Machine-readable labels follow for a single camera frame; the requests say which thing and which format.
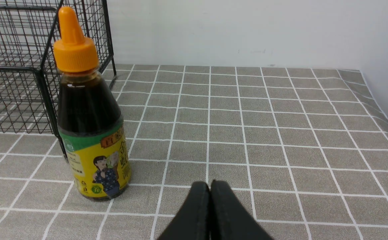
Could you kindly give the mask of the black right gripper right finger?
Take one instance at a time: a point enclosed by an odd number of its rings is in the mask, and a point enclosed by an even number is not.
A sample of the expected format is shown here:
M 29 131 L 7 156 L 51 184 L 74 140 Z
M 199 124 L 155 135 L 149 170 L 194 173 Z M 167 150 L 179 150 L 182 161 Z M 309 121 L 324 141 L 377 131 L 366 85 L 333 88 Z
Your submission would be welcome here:
M 226 181 L 211 183 L 211 240 L 272 240 L 243 207 Z

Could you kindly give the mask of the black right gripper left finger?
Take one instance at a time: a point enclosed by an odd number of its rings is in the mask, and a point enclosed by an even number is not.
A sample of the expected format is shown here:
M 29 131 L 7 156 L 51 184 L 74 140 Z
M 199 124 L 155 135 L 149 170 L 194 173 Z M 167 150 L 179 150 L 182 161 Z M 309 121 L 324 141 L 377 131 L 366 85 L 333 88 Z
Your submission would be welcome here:
M 210 191 L 203 181 L 192 184 L 181 208 L 159 240 L 208 240 Z

